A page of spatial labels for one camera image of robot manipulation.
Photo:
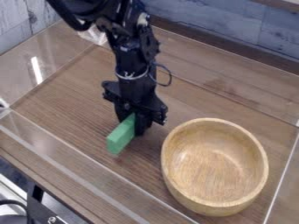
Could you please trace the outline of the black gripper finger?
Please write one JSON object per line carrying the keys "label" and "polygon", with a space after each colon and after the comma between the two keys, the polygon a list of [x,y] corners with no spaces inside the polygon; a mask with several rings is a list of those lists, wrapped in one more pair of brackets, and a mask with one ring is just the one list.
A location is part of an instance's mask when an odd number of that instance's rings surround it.
{"label": "black gripper finger", "polygon": [[114,105],[114,111],[116,111],[116,118],[120,122],[122,122],[130,115],[130,111],[125,110],[120,104]]}
{"label": "black gripper finger", "polygon": [[141,136],[146,129],[152,126],[152,119],[149,115],[142,113],[134,114],[134,135]]}

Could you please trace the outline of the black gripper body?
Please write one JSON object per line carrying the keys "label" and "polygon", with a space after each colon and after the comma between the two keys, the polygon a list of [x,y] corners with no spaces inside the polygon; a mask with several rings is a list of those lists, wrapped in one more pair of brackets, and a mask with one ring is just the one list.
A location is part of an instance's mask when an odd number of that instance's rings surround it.
{"label": "black gripper body", "polygon": [[113,105],[120,104],[125,110],[130,111],[130,114],[149,115],[152,122],[164,125],[168,108],[154,92],[156,69],[148,68],[136,77],[126,75],[126,72],[116,71],[116,78],[117,81],[101,82],[103,99]]}

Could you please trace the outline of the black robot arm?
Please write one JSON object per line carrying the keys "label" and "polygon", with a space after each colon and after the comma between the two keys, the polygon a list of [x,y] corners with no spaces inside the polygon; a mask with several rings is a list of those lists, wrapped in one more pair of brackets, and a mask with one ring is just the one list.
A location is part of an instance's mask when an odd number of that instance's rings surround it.
{"label": "black robot arm", "polygon": [[94,27],[106,36],[114,54],[114,80],[101,82],[102,97],[113,103],[116,117],[134,117],[141,136],[153,123],[162,125],[168,107],[154,89],[161,84],[156,70],[160,42],[141,0],[45,0],[66,25],[77,32]]}

